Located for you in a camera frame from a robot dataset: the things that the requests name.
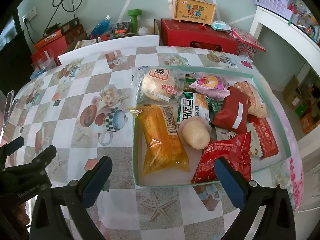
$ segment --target red snack package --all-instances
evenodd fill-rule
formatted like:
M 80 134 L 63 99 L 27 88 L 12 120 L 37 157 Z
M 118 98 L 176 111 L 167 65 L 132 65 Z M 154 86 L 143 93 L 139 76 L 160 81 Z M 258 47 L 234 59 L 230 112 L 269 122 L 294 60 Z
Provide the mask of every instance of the red snack package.
M 230 86 L 228 90 L 230 96 L 224 98 L 222 110 L 215 115 L 213 124 L 237 134 L 246 133 L 248 97 L 235 87 Z
M 262 159 L 278 154 L 279 149 L 267 119 L 255 117 L 251 114 L 248 115 L 248 119 L 257 131 L 263 154 Z
M 234 170 L 239 171 L 247 181 L 251 180 L 251 158 L 248 154 L 250 145 L 251 132 L 237 135 L 231 140 L 211 139 L 209 145 L 202 150 L 201 160 L 191 183 L 218 179 L 214 173 L 214 161 L 219 157 L 225 157 Z

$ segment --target wooden box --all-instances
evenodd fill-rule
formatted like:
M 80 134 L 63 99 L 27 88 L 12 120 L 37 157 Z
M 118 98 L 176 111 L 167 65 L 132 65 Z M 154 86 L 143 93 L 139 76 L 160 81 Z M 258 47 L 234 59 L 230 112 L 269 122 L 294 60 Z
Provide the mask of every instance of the wooden box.
M 173 0 L 171 17 L 174 20 L 211 25 L 216 5 L 205 0 Z

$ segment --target screw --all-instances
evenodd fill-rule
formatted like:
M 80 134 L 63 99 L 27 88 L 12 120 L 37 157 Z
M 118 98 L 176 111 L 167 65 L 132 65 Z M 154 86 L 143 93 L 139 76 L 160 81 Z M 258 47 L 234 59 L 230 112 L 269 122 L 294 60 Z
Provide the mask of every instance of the screw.
M 71 187 L 74 187 L 74 186 L 76 186 L 77 184 L 78 184 L 78 181 L 77 181 L 76 179 L 74 179 L 74 180 L 72 180 L 72 181 L 69 182 L 69 185 L 70 185 Z
M 256 181 L 254 181 L 254 180 L 250 180 L 250 181 L 249 181 L 249 185 L 250 185 L 251 187 L 256 187 L 256 186 L 258 185 L 258 183 L 257 183 Z
M 41 187 L 40 187 L 40 189 L 41 189 L 41 190 L 46 190 L 46 189 L 47 189 L 47 187 L 48 187 L 48 185 L 47 185 L 47 184 L 42 184 L 42 185 L 41 185 Z

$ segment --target power outlet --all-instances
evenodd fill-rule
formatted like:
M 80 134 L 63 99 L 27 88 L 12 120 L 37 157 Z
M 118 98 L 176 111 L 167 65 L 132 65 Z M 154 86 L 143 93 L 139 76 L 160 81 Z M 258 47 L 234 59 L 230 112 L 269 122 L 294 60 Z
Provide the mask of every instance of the power outlet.
M 22 21 L 27 18 L 28 22 L 37 15 L 37 8 L 33 6 L 30 11 L 28 11 L 23 17 Z

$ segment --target tray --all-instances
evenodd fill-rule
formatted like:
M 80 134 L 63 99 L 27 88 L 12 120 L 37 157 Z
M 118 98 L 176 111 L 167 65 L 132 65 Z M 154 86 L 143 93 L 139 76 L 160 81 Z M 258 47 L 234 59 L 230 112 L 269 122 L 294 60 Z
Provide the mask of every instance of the tray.
M 269 117 L 267 117 L 267 121 L 271 127 L 272 133 L 276 139 L 276 143 L 279 148 L 279 153 L 272 157 L 268 157 L 264 160 L 260 160 L 259 157 L 252 157 L 252 173 L 263 170 L 277 164 L 291 156 L 289 143 L 287 137 L 285 135 L 284 129 L 280 122 L 280 119 L 271 103 L 271 100 L 263 89 L 263 86 L 260 84 L 259 80 L 255 78 L 254 75 L 242 72 L 235 72 L 230 70 L 224 70 L 221 68 L 213 68 L 213 67 L 192 67 L 192 66 L 175 66 L 168 67 L 163 66 L 163 68 L 167 69 L 179 69 L 184 73 L 192 73 L 196 72 L 198 75 L 209 73 L 215 74 L 220 77 L 225 78 L 230 85 L 233 85 L 235 82 L 247 81 L 251 83 L 259 92 L 265 104 L 267 106 L 267 111 Z M 177 116 L 177 106 L 175 106 L 173 114 Z M 145 142 L 144 134 L 142 128 L 139 124 L 139 121 L 135 122 L 133 120 L 133 148 L 132 148 L 132 168 L 133 168 L 133 176 L 134 182 L 136 185 L 140 187 L 183 187 L 183 186 L 196 186 L 196 185 L 204 185 L 210 184 L 210 182 L 204 183 L 190 183 L 198 163 L 201 159 L 201 150 L 195 150 L 191 147 L 185 147 L 185 150 L 189 157 L 189 166 L 190 172 L 180 171 L 175 168 L 163 169 L 160 171 L 152 172 L 148 175 L 141 176 L 141 171 L 143 167 L 143 160 L 147 150 L 147 145 Z

